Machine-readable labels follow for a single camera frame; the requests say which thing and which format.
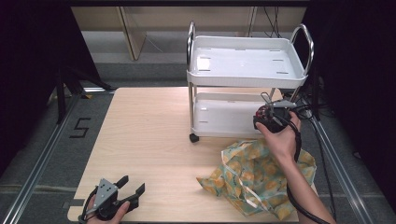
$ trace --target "yellow patterned fabric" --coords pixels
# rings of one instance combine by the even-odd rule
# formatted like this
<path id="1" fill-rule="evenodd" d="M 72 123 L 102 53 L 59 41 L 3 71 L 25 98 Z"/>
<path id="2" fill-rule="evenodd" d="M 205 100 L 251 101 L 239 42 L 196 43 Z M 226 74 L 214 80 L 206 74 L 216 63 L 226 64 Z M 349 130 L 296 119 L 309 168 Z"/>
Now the yellow patterned fabric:
<path id="1" fill-rule="evenodd" d="M 204 189 L 223 195 L 244 216 L 269 212 L 283 220 L 294 211 L 286 193 L 286 178 L 265 140 L 238 141 L 221 151 L 221 157 L 222 165 L 209 178 L 197 177 Z M 312 185 L 315 159 L 301 150 L 297 164 Z"/>

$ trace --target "wooden table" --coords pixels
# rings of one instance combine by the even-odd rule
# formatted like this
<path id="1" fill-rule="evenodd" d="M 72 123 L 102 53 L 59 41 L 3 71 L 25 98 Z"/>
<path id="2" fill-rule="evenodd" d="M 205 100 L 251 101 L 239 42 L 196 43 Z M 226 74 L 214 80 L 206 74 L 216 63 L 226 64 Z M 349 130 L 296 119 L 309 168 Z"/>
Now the wooden table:
<path id="1" fill-rule="evenodd" d="M 235 89 L 216 89 L 219 91 Z M 279 97 L 276 91 L 274 99 Z M 201 137 L 193 144 L 190 133 L 187 88 L 118 89 L 75 199 L 86 200 L 101 178 L 114 183 L 128 175 L 130 181 L 119 190 L 119 199 L 134 194 L 143 183 L 146 192 L 139 207 L 123 221 L 277 222 L 271 214 L 244 217 L 225 198 L 202 189 L 196 177 L 210 176 L 221 164 L 220 152 L 236 139 Z M 68 218 L 77 221 L 81 212 L 82 206 L 72 206 Z M 293 213 L 284 221 L 297 220 Z"/>

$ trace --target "white tray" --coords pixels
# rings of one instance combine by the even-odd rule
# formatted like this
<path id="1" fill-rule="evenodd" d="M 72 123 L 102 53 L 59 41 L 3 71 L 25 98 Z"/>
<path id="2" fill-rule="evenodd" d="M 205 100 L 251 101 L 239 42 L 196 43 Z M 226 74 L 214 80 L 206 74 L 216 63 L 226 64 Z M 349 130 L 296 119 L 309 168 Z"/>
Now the white tray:
<path id="1" fill-rule="evenodd" d="M 310 45 L 306 68 L 293 46 L 303 29 Z M 202 86 L 297 89 L 303 86 L 313 57 L 313 42 L 305 26 L 292 39 L 196 36 L 194 24 L 188 38 L 187 80 Z"/>
<path id="2" fill-rule="evenodd" d="M 197 136 L 261 138 L 253 116 L 265 105 L 260 95 L 199 92 L 193 106 L 193 127 Z"/>

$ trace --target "black cable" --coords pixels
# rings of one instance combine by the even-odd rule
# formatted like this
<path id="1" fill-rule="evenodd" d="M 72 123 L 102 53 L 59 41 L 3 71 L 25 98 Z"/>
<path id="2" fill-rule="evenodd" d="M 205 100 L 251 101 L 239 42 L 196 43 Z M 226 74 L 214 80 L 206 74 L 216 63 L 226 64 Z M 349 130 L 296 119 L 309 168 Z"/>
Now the black cable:
<path id="1" fill-rule="evenodd" d="M 278 116 L 278 115 L 274 115 L 275 118 L 282 120 L 284 123 L 287 123 L 294 131 L 295 133 L 295 140 L 296 140 L 296 152 L 294 154 L 294 160 L 297 162 L 298 161 L 298 157 L 300 155 L 300 151 L 301 151 L 301 146 L 302 146 L 302 140 L 301 140 L 301 133 L 298 131 L 298 128 L 296 127 L 296 125 L 289 120 L 285 120 L 282 117 Z M 329 222 L 321 219 L 320 217 L 317 217 L 313 214 L 311 214 L 310 212 L 306 211 L 303 207 L 301 207 L 297 201 L 294 199 L 289 185 L 287 185 L 287 193 L 290 199 L 291 204 L 297 209 L 297 211 L 299 211 L 301 214 L 303 214 L 305 217 L 308 217 L 309 219 L 317 222 L 318 224 L 329 224 Z"/>
<path id="2" fill-rule="evenodd" d="M 329 107 L 330 106 L 328 104 L 318 104 L 318 109 L 329 108 Z M 302 115 L 302 112 L 304 112 L 305 110 L 312 110 L 312 105 L 299 105 L 292 109 L 292 111 L 294 111 L 298 115 L 299 119 L 312 119 L 312 115 L 310 117 L 306 117 Z M 327 118 L 335 118 L 335 115 L 326 115 L 322 112 L 320 112 L 320 114 Z"/>
<path id="3" fill-rule="evenodd" d="M 275 7 L 275 28 L 276 28 L 276 36 L 277 38 L 282 37 L 279 33 L 279 27 L 277 26 L 277 15 L 279 13 L 279 7 Z"/>
<path id="4" fill-rule="evenodd" d="M 93 217 L 96 217 L 96 215 L 93 215 L 93 216 L 91 216 L 91 217 L 89 217 L 89 218 L 85 219 L 85 221 L 87 221 L 87 222 L 88 222 L 88 220 L 90 220 L 90 219 L 91 219 L 91 218 L 93 218 Z"/>
<path id="5" fill-rule="evenodd" d="M 311 119 L 309 119 L 309 122 L 311 123 L 312 127 L 314 127 L 315 135 L 316 135 L 316 137 L 318 139 L 320 157 L 321 157 L 321 161 L 322 161 L 322 164 L 323 164 L 323 172 L 324 172 L 324 175 L 325 175 L 325 178 L 326 178 L 326 182 L 327 182 L 327 186 L 328 186 L 329 194 L 330 194 L 330 201 L 331 201 L 331 204 L 332 204 L 332 217 L 334 218 L 334 220 L 337 220 L 336 213 L 335 213 L 334 197 L 332 196 L 332 185 L 330 183 L 329 175 L 328 175 L 327 168 L 326 168 L 326 161 L 324 159 L 323 146 L 322 146 L 322 144 L 321 144 L 321 142 L 319 140 L 320 137 L 318 135 L 317 127 L 315 126 L 314 122 Z"/>
<path id="6" fill-rule="evenodd" d="M 300 98 L 299 98 L 299 101 L 302 100 L 302 99 L 304 98 L 306 101 L 309 102 L 308 96 L 310 96 L 310 95 L 305 93 L 303 97 L 300 97 Z M 313 109 L 314 109 L 314 107 L 313 107 L 311 104 L 306 105 L 306 106 L 309 106 L 309 109 L 310 109 L 310 110 L 313 110 Z M 317 109 L 319 110 L 319 114 L 320 114 L 320 115 L 322 115 L 322 116 L 324 116 L 324 117 L 327 117 L 327 118 L 331 118 L 331 119 L 332 119 L 332 118 L 336 118 L 336 116 L 335 116 L 335 114 L 334 114 L 333 111 L 329 111 L 328 113 L 324 113 L 324 112 L 320 111 L 320 109 L 323 109 L 323 108 L 330 108 L 330 105 L 327 104 L 327 103 L 325 103 L 325 104 L 317 104 Z"/>
<path id="7" fill-rule="evenodd" d="M 268 21 L 270 22 L 271 28 L 272 28 L 271 35 L 268 35 L 265 31 L 264 31 L 264 32 L 265 32 L 266 35 L 268 35 L 268 37 L 271 37 L 271 38 L 272 38 L 272 35 L 273 35 L 273 33 L 274 33 L 274 30 L 275 30 L 275 27 L 274 27 L 274 25 L 272 24 L 272 21 L 271 21 L 271 19 L 270 19 L 270 16 L 268 15 L 267 10 L 265 9 L 265 7 L 263 7 L 263 8 L 264 8 L 265 15 L 267 15 Z"/>
<path id="8" fill-rule="evenodd" d="M 248 34 L 250 34 L 251 33 L 251 28 L 252 28 L 252 24 L 253 24 L 253 16 L 250 18 L 250 24 L 248 25 Z"/>
<path id="9" fill-rule="evenodd" d="M 82 209 L 82 214 L 81 214 L 81 216 L 78 217 L 78 222 L 79 223 L 81 223 L 81 224 L 87 223 L 87 221 L 90 219 L 90 218 L 87 218 L 87 219 L 85 218 L 85 216 L 87 216 L 87 207 L 88 207 L 88 203 L 90 202 L 90 200 L 93 197 L 93 195 L 96 194 L 97 190 L 98 190 L 98 187 L 96 186 L 95 189 L 88 196 L 88 199 L 87 199 L 87 201 L 84 204 L 84 208 Z"/>

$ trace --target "gray floor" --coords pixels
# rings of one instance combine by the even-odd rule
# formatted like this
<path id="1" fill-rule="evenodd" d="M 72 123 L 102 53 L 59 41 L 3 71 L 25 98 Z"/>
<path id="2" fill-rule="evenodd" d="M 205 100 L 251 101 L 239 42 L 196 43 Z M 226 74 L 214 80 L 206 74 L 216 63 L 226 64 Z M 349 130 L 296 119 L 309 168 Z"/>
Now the gray floor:
<path id="1" fill-rule="evenodd" d="M 114 87 L 186 86 L 185 36 L 187 33 L 149 33 L 138 61 L 131 61 L 121 33 L 84 33 L 101 78 Z M 84 87 L 95 87 L 82 82 Z M 112 94 L 93 94 L 91 98 L 77 99 L 64 130 L 35 191 L 26 205 L 19 223 L 69 223 L 68 205 L 72 201 L 84 167 L 90 157 L 100 131 Z M 335 151 L 343 163 L 351 182 L 367 206 L 374 223 L 396 223 L 396 216 L 370 176 L 364 164 L 352 155 L 354 148 L 347 135 L 329 109 L 323 109 L 321 123 L 325 127 Z M 76 123 L 89 130 L 84 138 L 71 138 L 83 134 L 75 130 Z M 37 123 L 26 148 L 19 152 L 0 179 L 0 219 L 18 195 L 29 177 L 35 162 L 55 128 L 56 100 L 49 102 L 46 113 Z M 322 167 L 318 142 L 309 124 L 302 127 L 303 148 L 316 159 L 318 171 L 315 185 L 318 194 L 330 206 L 329 190 Z M 359 223 L 345 191 L 327 161 L 338 223 Z"/>

